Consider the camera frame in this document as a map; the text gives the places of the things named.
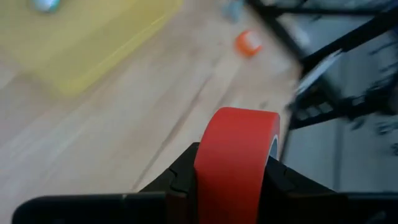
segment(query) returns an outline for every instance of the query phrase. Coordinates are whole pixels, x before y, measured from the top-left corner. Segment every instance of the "yellow box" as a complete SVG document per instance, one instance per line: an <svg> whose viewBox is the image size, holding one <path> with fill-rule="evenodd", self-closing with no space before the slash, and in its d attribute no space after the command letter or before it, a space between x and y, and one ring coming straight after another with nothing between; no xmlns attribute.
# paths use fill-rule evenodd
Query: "yellow box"
<svg viewBox="0 0 398 224"><path fill-rule="evenodd" d="M159 30L182 0L61 0L36 11L0 1L0 48L63 95L76 95Z"/></svg>

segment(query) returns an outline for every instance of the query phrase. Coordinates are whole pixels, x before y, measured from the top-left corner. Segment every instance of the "orange object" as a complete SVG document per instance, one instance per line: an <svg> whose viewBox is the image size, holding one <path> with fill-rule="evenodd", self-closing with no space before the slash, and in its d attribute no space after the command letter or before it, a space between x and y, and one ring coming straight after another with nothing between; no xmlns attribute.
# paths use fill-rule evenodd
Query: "orange object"
<svg viewBox="0 0 398 224"><path fill-rule="evenodd" d="M260 37L251 30L245 30L235 40L236 48L245 56L252 57L261 49Z"/></svg>
<svg viewBox="0 0 398 224"><path fill-rule="evenodd" d="M201 139L194 168L199 224L255 224L270 151L277 150L279 115L222 108Z"/></svg>

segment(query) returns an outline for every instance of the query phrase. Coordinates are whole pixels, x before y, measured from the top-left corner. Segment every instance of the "red tape roll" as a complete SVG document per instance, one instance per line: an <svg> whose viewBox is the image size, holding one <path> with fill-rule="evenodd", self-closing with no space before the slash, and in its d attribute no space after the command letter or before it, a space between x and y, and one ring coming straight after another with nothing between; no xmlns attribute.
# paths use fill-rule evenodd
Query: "red tape roll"
<svg viewBox="0 0 398 224"><path fill-rule="evenodd" d="M194 165L199 224L257 222L264 170L278 137L277 113L237 108L216 112Z"/></svg>

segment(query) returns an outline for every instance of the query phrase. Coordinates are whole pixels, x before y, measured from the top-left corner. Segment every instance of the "floor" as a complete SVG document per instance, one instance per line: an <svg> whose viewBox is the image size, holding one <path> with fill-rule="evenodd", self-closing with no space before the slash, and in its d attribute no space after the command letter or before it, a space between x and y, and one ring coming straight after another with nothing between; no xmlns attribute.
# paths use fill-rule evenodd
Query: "floor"
<svg viewBox="0 0 398 224"><path fill-rule="evenodd" d="M256 30L264 50L237 54ZM0 54L0 221L40 195L135 192L199 141L222 106L280 113L297 62L248 10L238 24L218 2L186 0L177 15L109 75L60 98Z"/></svg>

